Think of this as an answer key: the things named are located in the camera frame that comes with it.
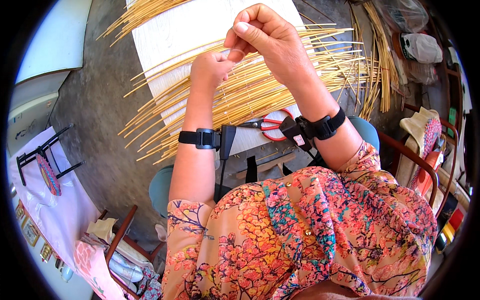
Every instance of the right hand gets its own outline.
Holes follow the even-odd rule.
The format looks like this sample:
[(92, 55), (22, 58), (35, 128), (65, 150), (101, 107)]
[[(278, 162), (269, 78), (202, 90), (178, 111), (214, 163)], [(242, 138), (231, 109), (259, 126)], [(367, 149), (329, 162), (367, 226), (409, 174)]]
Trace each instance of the right hand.
[(264, 4), (237, 15), (224, 46), (231, 48), (228, 59), (234, 62), (258, 51), (278, 82), (288, 88), (318, 78), (295, 27)]

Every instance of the forearm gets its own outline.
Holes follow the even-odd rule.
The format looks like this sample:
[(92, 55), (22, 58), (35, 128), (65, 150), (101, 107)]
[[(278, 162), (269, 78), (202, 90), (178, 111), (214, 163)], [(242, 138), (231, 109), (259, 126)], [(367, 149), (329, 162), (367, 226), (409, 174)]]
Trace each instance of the forearm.
[[(213, 91), (190, 88), (183, 131), (198, 128), (212, 129)], [(185, 199), (215, 206), (215, 153), (214, 150), (197, 149), (193, 144), (179, 143), (170, 184), (169, 200)]]
[[(302, 115), (311, 122), (325, 116), (332, 118), (340, 110), (340, 106), (316, 74), (308, 74), (307, 78), (288, 88)], [(356, 154), (362, 138), (346, 118), (333, 137), (322, 141), (314, 138), (314, 142), (327, 165), (337, 170)]]

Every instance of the concrete floor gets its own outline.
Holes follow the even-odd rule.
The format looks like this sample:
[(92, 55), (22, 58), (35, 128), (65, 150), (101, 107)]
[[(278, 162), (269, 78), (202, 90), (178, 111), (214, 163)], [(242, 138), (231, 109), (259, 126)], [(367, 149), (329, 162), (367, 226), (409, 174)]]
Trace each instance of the concrete floor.
[[(338, 27), (351, 27), (348, 4), (344, 0), (310, 0), (315, 7), (332, 18)], [(86, 160), (86, 164), (75, 170), (85, 190), (102, 211), (107, 209), (107, 216), (119, 218), (120, 222), (127, 215), (132, 205), (138, 205), (135, 220), (129, 236), (137, 239), (145, 249), (151, 250), (158, 240), (154, 225), (165, 224), (152, 208), (148, 197), (148, 186), (155, 173), (163, 166), (173, 163), (165, 161), (162, 165), (152, 166), (155, 158), (137, 163), (138, 145), (124, 149), (125, 140), (117, 133), (132, 117), (131, 113), (152, 98), (147, 88), (140, 89), (128, 98), (123, 95), (130, 91), (130, 78), (142, 72), (132, 35), (127, 35), (113, 47), (107, 40), (95, 39), (115, 21), (122, 13), (124, 0), (93, 0), (88, 16), (84, 42), (84, 66), (72, 71), (60, 89), (59, 99), (51, 114), (50, 122), (56, 130), (69, 123), (76, 125), (75, 130), (68, 131), (61, 138), (61, 144), (70, 161)], [(326, 17), (306, 5), (301, 0), (294, 0), (299, 12), (309, 16), (318, 23), (330, 23)], [(372, 33), (368, 17), (363, 8), (355, 8), (361, 26), (364, 28), (364, 41), (367, 53), (370, 53)], [(351, 32), (339, 35), (340, 40), (351, 41)], [(338, 96), (339, 91), (332, 93)], [(340, 105), (348, 115), (358, 115), (360, 108), (354, 110), (354, 95), (346, 89), (340, 98)], [(421, 91), (412, 93), (420, 95)], [(415, 104), (414, 98), (407, 102)], [(392, 104), (388, 113), (372, 113), (371, 123), (379, 130), (399, 138), (404, 133), (399, 128), (399, 121), (411, 116), (409, 111), (400, 111), (400, 103)], [(267, 161), (282, 156), (282, 151), (291, 146), (289, 142), (275, 142), (239, 153), (240, 158), (231, 157), (226, 167), (224, 184), (235, 187), (242, 183), (235, 180), (235, 174), (246, 168), (246, 157), (256, 155), (263, 157), (279, 150), (279, 154)], [(388, 166), (392, 151), (381, 145), (382, 165)], [(311, 158), (306, 153), (296, 152), (297, 158), (287, 163), (291, 170), (305, 167)], [(275, 168), (258, 175), (259, 180), (280, 177)]]

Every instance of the left hand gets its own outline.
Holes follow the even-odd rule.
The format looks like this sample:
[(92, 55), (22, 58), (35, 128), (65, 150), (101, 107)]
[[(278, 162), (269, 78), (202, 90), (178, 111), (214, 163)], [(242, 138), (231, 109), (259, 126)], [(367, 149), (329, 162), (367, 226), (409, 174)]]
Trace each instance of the left hand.
[(214, 93), (222, 80), (228, 79), (228, 72), (235, 63), (219, 52), (208, 52), (197, 56), (192, 64), (190, 78), (192, 87)]

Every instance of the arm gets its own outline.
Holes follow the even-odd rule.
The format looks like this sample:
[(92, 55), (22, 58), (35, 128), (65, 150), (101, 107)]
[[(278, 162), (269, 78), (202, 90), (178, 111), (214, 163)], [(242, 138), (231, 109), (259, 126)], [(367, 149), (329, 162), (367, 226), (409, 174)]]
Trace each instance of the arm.
[[(236, 49), (228, 59), (239, 61), (245, 54), (259, 51), (275, 78), (292, 93), (302, 115), (311, 122), (339, 111), (310, 62), (297, 30), (264, 4), (241, 11), (227, 33), (225, 47)], [(334, 170), (351, 159), (362, 138), (348, 119), (336, 134), (315, 145), (325, 162)]]
[[(192, 64), (190, 96), (187, 100), (183, 131), (212, 129), (212, 101), (216, 87), (234, 62), (221, 53), (199, 55)], [(179, 143), (170, 184), (169, 200), (186, 199), (215, 206), (214, 150), (197, 149), (193, 144)]]

